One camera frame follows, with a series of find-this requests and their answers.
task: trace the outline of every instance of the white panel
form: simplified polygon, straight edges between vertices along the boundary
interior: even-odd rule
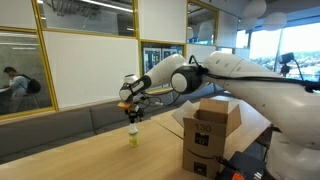
[[[139,0],[140,38],[186,42],[186,0]]]
[[[1,0],[0,26],[36,29],[31,0]]]
[[[194,55],[198,62],[203,62],[215,50],[215,46],[187,44],[187,60]]]
[[[217,46],[236,47],[238,18],[219,11]]]
[[[139,76],[138,42],[44,32],[59,108],[118,99],[125,75]]]

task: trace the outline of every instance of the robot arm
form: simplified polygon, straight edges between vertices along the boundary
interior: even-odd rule
[[[214,52],[202,66],[188,64],[180,55],[169,56],[142,78],[125,83],[120,97],[132,102],[140,92],[169,82],[180,94],[191,93],[205,83],[217,84],[275,124],[282,135],[271,142],[277,151],[274,156],[278,155],[269,163],[277,167],[269,167],[272,175],[298,179],[320,176],[320,93],[312,90],[319,89],[318,83],[306,85],[238,56]]]

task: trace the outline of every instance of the window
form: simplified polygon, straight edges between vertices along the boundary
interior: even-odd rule
[[[224,47],[218,47],[217,51],[226,53],[226,54],[233,54],[233,49],[232,48],[224,48]]]
[[[236,47],[237,48],[248,48],[249,33],[246,30],[237,32]]]
[[[38,0],[45,28],[134,36],[132,0]]]
[[[15,91],[0,89],[0,115],[52,106],[40,49],[36,33],[0,30],[0,85],[8,85],[10,81],[9,76],[3,73],[5,67],[13,67],[18,73],[34,78],[41,84],[40,92],[34,96],[19,92],[14,96],[15,99],[12,98]]]
[[[250,44],[250,61],[273,71],[280,41],[280,32],[281,30],[253,32]]]
[[[154,42],[142,42],[142,74],[147,73],[155,65],[161,62],[172,54],[183,55],[183,45],[181,44],[168,44],[168,43],[154,43]]]
[[[217,11],[189,0],[187,43],[213,45]]]
[[[280,54],[293,52],[304,80],[318,81],[320,75],[320,23],[285,28],[282,33]],[[283,64],[277,66],[277,72]],[[286,77],[300,79],[294,61],[287,64],[290,72]]]

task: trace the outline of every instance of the gray couch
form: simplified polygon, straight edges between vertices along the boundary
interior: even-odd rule
[[[143,119],[176,108],[186,100],[196,101],[201,97],[212,97],[214,86],[209,85],[195,93],[180,96],[175,101],[177,96],[175,92],[161,95],[164,105],[146,108]],[[59,111],[1,125],[0,164],[127,126],[128,116],[117,107],[118,103],[119,101],[114,101]]]

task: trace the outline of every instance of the brown cardboard box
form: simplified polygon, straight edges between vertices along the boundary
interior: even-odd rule
[[[183,121],[183,168],[214,178],[220,171],[215,158],[223,156],[226,138],[241,125],[239,105],[230,110],[228,101],[201,99]]]

